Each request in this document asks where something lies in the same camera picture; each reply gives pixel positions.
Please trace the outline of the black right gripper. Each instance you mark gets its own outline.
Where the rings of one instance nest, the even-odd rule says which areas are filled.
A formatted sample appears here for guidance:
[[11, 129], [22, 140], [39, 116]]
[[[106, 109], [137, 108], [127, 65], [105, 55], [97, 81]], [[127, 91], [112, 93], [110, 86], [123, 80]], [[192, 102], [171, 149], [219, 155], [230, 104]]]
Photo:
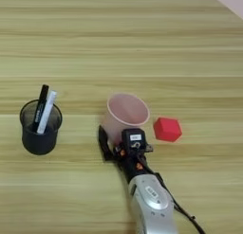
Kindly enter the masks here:
[[148, 167], [146, 153], [153, 151], [149, 144], [139, 147], [126, 147], [121, 143], [117, 147], [110, 149], [108, 135], [102, 125], [99, 126], [98, 141], [104, 161], [116, 161], [119, 168], [123, 171], [127, 183], [142, 174], [153, 174]]

